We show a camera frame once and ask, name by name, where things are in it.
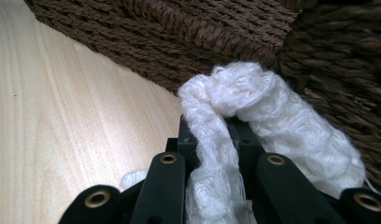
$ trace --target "brass rivet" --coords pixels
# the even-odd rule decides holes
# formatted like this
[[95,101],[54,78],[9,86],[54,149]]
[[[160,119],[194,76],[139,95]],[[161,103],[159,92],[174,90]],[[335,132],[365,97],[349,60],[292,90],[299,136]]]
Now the brass rivet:
[[286,163],[286,161],[284,161],[284,159],[282,157],[279,157],[279,156],[269,156],[267,158],[267,160],[271,164],[274,164],[274,165],[282,165],[282,164]]
[[85,199],[85,205],[90,208],[100,207],[109,201],[110,193],[104,189],[95,191]]
[[381,212],[381,202],[368,194],[356,193],[354,194],[354,200],[366,209]]
[[172,154],[167,154],[164,156],[161,156],[161,162],[164,164],[171,164],[176,162],[176,156]]

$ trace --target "brown woven basket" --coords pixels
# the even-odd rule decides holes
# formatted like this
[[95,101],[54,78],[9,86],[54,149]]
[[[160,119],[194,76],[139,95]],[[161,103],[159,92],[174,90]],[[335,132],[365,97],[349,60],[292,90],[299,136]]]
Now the brown woven basket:
[[350,136],[381,190],[381,0],[329,1],[25,0],[39,21],[169,91],[217,63],[275,70]]

